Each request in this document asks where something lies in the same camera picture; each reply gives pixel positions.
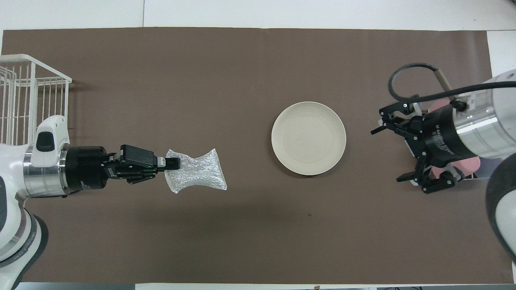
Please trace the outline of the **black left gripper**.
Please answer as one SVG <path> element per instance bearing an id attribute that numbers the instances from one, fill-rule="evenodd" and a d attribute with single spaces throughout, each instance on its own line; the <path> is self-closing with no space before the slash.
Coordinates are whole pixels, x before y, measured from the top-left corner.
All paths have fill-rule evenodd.
<path id="1" fill-rule="evenodd" d="M 179 157 L 158 157 L 153 151 L 126 144 L 116 153 L 107 153 L 102 146 L 70 147 L 65 161 L 69 193 L 103 189 L 109 174 L 102 164 L 108 161 L 126 167 L 117 169 L 117 178 L 129 184 L 151 180 L 159 171 L 178 170 L 181 166 Z"/>

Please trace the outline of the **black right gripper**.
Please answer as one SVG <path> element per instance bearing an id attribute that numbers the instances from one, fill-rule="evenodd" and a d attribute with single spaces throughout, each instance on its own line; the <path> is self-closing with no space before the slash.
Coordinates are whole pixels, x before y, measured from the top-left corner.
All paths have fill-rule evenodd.
<path id="1" fill-rule="evenodd" d="M 409 140 L 424 139 L 429 152 L 439 160 L 463 160 L 475 157 L 474 154 L 460 139 L 454 123 L 453 106 L 444 106 L 427 113 L 424 116 L 402 118 L 397 112 L 409 116 L 416 112 L 416 97 L 409 97 L 409 101 L 397 101 L 379 109 L 379 127 L 371 130 L 377 134 L 383 130 L 392 130 L 395 134 Z M 464 180 L 464 174 L 451 163 L 443 171 L 431 178 L 431 166 L 427 155 L 418 156 L 413 172 L 404 173 L 396 178 L 397 182 L 410 181 L 421 187 L 423 193 L 435 193 L 451 189 Z"/>

